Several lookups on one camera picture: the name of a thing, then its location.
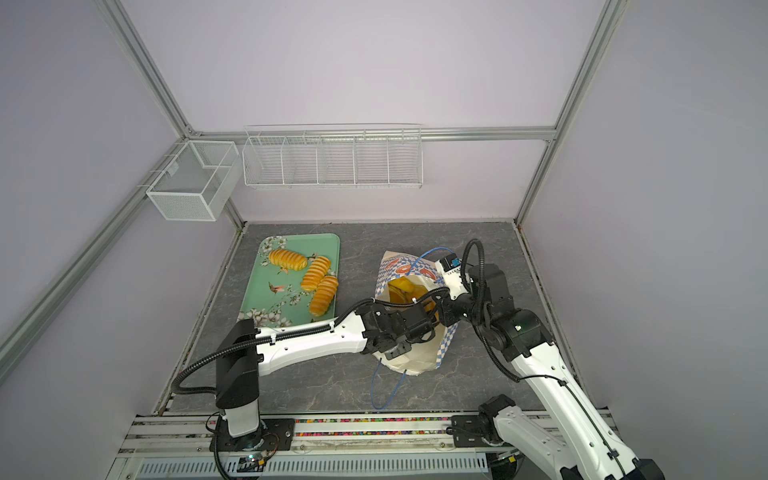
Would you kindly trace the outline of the ridged fake bread loaf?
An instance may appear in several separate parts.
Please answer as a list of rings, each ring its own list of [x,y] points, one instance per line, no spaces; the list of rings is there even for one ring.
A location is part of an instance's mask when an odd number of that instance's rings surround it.
[[[283,270],[301,271],[308,266],[306,256],[285,248],[272,250],[268,254],[268,261]]]

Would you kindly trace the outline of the checkered paper bag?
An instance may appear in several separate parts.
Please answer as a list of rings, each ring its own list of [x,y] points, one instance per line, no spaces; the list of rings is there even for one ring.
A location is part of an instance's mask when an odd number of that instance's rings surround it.
[[[401,385],[408,376],[419,376],[438,369],[450,346],[457,327],[445,326],[446,316],[438,303],[446,297],[437,289],[445,281],[437,264],[425,254],[386,251],[380,262],[375,298],[386,305],[394,327],[394,346],[377,353],[378,364],[371,379],[369,397],[376,411],[387,409],[396,391],[383,402],[376,398],[379,371],[388,368],[400,375]]]

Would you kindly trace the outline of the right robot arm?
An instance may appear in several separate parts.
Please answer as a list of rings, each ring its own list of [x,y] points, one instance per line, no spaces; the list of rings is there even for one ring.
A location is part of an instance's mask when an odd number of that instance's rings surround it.
[[[442,305],[447,318],[472,325],[494,365],[530,386],[560,434],[552,436],[511,398],[497,395],[479,408],[491,442],[514,446],[551,479],[663,478],[654,460],[639,457],[601,417],[550,330],[515,304],[506,276],[486,261],[480,240],[470,240],[462,255],[439,259],[436,268],[449,290]]]

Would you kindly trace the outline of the ridged fake bread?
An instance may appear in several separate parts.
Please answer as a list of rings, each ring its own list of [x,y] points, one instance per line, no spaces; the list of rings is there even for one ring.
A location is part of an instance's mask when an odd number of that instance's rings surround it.
[[[308,307],[313,317],[321,317],[328,311],[336,296],[338,285],[338,279],[332,275],[326,275],[320,280]]]
[[[317,256],[310,263],[300,282],[303,291],[312,292],[317,289],[321,280],[326,276],[331,266],[331,260],[325,256]]]

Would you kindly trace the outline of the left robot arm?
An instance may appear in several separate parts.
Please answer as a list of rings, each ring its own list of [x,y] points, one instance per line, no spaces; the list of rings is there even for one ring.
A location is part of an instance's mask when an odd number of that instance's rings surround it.
[[[212,394],[233,438],[262,434],[259,380],[278,370],[336,354],[374,354],[387,359],[433,338],[446,287],[427,291],[410,303],[366,298],[343,315],[262,335],[241,320],[218,349],[180,371],[174,395]]]

